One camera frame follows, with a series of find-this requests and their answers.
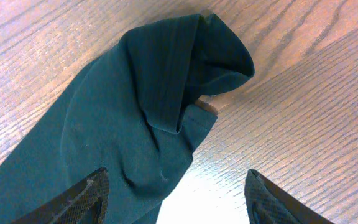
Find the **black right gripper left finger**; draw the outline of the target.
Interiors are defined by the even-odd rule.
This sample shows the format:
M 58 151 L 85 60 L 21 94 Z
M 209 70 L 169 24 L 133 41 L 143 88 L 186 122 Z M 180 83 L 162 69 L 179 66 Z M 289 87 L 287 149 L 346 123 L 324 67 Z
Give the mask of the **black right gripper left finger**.
M 108 172 L 107 168 L 102 167 L 13 224 L 103 224 L 108 196 Z

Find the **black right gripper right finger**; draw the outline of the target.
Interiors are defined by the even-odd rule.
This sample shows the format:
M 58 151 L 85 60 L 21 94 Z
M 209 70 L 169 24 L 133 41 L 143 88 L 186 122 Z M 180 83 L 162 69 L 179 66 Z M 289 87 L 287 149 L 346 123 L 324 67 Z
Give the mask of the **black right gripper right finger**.
M 251 224 L 333 224 L 254 169 L 247 172 L 244 195 Z

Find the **black t-shirt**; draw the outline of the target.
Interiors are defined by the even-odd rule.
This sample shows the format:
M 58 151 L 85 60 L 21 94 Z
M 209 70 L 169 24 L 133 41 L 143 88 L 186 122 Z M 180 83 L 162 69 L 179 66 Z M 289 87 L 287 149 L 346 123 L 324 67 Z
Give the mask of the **black t-shirt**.
M 125 33 L 77 74 L 0 165 L 0 223 L 106 168 L 106 223 L 155 223 L 216 121 L 196 105 L 243 85 L 254 64 L 214 14 Z

